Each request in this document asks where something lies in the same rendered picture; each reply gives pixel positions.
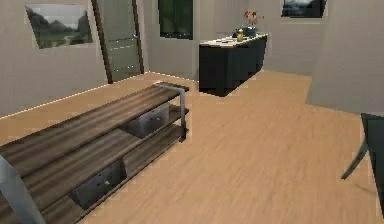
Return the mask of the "red flowers in dark pot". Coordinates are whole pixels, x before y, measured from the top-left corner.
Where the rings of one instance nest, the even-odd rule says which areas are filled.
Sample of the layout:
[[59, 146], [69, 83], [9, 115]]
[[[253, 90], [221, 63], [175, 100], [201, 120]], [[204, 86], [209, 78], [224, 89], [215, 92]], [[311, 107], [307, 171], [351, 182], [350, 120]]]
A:
[[256, 24], [258, 22], [257, 12], [247, 10], [244, 13], [246, 26], [244, 28], [244, 35], [254, 37], [257, 33]]

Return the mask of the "framed landscape picture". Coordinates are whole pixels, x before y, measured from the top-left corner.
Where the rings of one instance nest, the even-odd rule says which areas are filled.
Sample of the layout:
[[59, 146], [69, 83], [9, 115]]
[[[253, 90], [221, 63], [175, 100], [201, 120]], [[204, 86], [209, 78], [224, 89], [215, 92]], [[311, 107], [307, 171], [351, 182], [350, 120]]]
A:
[[93, 42], [83, 5], [27, 3], [25, 10], [39, 49]]

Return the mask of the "black sideboard cabinet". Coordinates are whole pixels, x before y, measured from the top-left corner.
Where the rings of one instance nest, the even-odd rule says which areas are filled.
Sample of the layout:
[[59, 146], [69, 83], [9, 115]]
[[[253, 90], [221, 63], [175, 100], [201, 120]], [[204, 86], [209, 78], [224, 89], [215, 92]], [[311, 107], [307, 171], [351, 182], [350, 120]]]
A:
[[225, 97], [253, 75], [264, 62], [267, 37], [231, 47], [199, 46], [199, 91]]

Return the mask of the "grey storage box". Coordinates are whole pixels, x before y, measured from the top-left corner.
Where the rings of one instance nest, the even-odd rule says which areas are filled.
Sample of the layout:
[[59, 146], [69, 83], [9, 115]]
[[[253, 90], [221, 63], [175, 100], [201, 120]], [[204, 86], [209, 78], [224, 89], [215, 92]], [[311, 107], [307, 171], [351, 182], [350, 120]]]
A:
[[122, 126], [122, 129], [136, 137], [144, 138], [169, 120], [169, 107], [169, 103], [164, 103], [138, 118], [127, 122]]
[[69, 196], [77, 205], [86, 210], [126, 177], [124, 161], [119, 159], [78, 186]]

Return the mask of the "brown wooden shelf rack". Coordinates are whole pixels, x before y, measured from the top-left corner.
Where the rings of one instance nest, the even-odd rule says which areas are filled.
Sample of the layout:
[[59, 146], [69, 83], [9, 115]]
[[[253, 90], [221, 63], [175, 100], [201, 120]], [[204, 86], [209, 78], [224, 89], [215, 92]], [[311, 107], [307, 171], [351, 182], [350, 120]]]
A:
[[[188, 87], [158, 82], [0, 146], [0, 224], [79, 224], [188, 132]], [[144, 138], [122, 126], [169, 103], [169, 120]], [[69, 196], [117, 160], [127, 177], [84, 210]]]

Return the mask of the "dark framed picture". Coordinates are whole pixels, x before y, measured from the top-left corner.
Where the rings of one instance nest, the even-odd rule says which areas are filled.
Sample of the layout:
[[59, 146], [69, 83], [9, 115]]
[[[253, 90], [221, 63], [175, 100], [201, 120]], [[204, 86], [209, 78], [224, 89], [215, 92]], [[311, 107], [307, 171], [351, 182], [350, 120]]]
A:
[[327, 0], [284, 0], [282, 17], [289, 18], [321, 18]]

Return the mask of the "dark window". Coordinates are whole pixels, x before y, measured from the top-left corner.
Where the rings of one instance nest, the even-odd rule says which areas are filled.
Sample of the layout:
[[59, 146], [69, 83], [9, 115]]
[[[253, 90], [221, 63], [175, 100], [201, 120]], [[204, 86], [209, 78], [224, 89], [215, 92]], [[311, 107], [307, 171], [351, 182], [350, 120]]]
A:
[[160, 36], [193, 39], [193, 0], [158, 0]]

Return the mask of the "grey-green room door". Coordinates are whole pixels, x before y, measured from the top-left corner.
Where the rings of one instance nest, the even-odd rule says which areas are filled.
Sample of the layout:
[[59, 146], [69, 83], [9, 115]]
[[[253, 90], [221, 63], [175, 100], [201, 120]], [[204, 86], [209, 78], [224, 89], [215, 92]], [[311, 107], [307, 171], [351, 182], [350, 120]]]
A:
[[137, 0], [91, 0], [107, 83], [144, 72]]

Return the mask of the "dark grey chair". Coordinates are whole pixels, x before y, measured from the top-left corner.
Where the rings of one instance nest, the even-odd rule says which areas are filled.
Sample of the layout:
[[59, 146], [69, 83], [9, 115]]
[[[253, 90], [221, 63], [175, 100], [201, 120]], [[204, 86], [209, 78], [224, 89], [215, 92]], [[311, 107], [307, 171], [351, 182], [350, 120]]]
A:
[[341, 178], [347, 179], [369, 153], [382, 216], [384, 217], [384, 112], [361, 113], [364, 138], [358, 153]]

